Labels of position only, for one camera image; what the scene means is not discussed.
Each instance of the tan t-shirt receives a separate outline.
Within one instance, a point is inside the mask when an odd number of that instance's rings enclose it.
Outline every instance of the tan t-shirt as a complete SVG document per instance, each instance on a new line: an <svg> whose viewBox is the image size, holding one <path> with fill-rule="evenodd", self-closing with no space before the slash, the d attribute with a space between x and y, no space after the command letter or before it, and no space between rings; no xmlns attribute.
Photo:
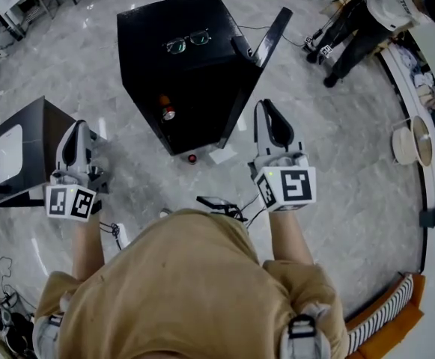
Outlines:
<svg viewBox="0 0 435 359"><path fill-rule="evenodd" d="M36 317L59 313L60 358L134 358L168 351L192 359L278 358L284 327L308 303L332 359L347 353L341 302L319 266L258 264L245 227L183 210L157 221L84 283L53 273Z"/></svg>

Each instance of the black table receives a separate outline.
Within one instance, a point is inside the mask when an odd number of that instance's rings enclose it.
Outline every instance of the black table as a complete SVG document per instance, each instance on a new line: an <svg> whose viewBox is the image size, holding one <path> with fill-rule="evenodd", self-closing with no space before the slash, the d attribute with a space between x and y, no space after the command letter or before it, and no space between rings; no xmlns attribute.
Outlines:
<svg viewBox="0 0 435 359"><path fill-rule="evenodd" d="M22 167L0 182L0 207L44 206L42 186L55 170L58 145L74 122L42 96L0 125L0 137L15 126L22 128Z"/></svg>
<svg viewBox="0 0 435 359"><path fill-rule="evenodd" d="M222 0L165 0L118 14L123 85L170 154L225 146L291 15L283 8L253 53ZM168 41L200 30L207 44L186 38L184 52L167 51Z"/></svg>

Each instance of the striped fabric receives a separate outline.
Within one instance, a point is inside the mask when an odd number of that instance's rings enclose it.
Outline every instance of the striped fabric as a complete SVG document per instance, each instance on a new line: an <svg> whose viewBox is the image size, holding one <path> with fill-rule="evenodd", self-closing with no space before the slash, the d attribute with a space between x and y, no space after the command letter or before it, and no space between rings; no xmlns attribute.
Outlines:
<svg viewBox="0 0 435 359"><path fill-rule="evenodd" d="M352 331L349 331L349 352L347 356L357 351L369 337L379 331L387 322L393 320L412 298L412 293L413 277L409 274L378 310Z"/></svg>

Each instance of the black pants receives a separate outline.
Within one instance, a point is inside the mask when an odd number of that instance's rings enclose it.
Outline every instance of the black pants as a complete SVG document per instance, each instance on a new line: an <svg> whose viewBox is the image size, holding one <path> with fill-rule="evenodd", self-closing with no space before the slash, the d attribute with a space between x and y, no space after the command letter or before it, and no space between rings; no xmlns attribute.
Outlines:
<svg viewBox="0 0 435 359"><path fill-rule="evenodd" d="M336 47L357 29L357 35L332 68L334 74L341 79L392 33L368 12L365 0L352 0L324 34L317 50L326 45Z"/></svg>

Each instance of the shoe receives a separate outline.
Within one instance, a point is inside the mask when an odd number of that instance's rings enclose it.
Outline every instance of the shoe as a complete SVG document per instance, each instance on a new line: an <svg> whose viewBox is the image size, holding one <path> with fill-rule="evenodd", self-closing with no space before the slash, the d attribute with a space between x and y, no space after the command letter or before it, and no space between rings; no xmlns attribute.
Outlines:
<svg viewBox="0 0 435 359"><path fill-rule="evenodd" d="M169 210L169 209L166 209L166 208L164 208L164 209L162 209L160 212L159 212L159 218L165 218L165 217L167 217L168 215L170 215L170 214L172 214L172 211L171 210Z"/></svg>
<svg viewBox="0 0 435 359"><path fill-rule="evenodd" d="M312 51L307 55L307 62L310 64L315 64L317 62L317 58L319 56L319 51Z"/></svg>
<svg viewBox="0 0 435 359"><path fill-rule="evenodd" d="M328 88L333 88L338 80L339 77L336 74L330 73L330 75L323 80L323 84Z"/></svg>

